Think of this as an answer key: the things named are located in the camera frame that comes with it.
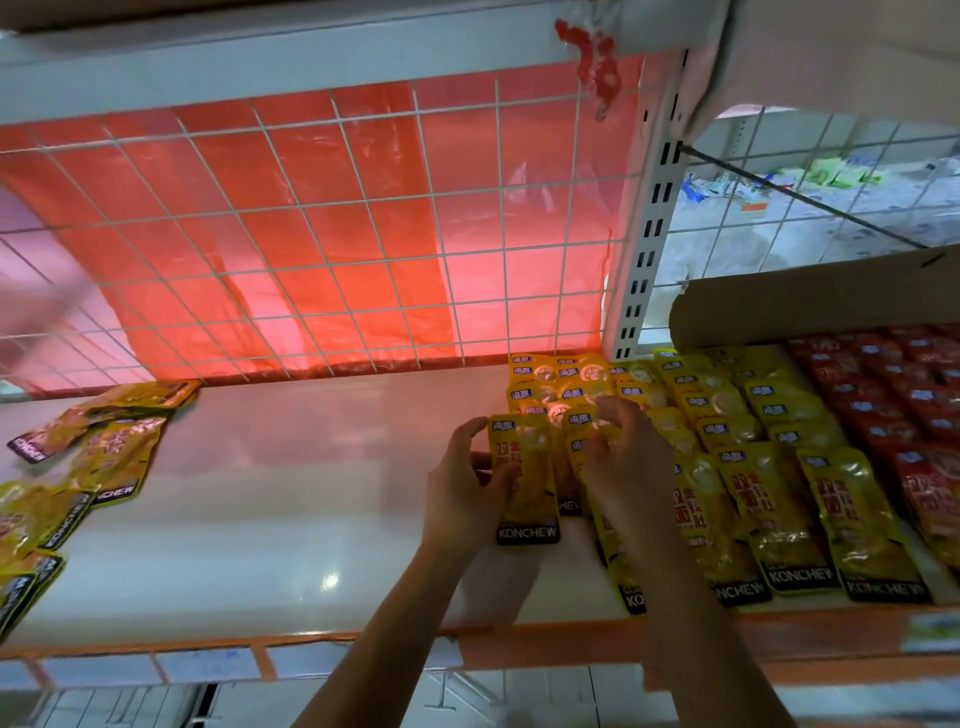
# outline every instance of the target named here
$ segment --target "forearm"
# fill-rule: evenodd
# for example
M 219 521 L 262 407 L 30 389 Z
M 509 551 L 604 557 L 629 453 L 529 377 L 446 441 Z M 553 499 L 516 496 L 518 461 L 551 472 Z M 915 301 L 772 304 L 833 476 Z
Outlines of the forearm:
M 398 726 L 468 561 L 421 546 L 294 728 Z
M 624 546 L 683 725 L 793 726 L 697 565 L 672 512 L 636 516 Z

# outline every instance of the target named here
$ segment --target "right hand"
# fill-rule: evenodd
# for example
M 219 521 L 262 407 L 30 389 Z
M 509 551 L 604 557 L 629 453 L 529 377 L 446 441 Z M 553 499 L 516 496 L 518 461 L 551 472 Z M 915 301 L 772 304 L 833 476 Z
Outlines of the right hand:
M 612 448 L 600 432 L 587 444 L 584 477 L 604 515 L 617 530 L 636 518 L 672 522 L 673 448 L 634 402 L 598 397 L 597 410 L 623 430 Z

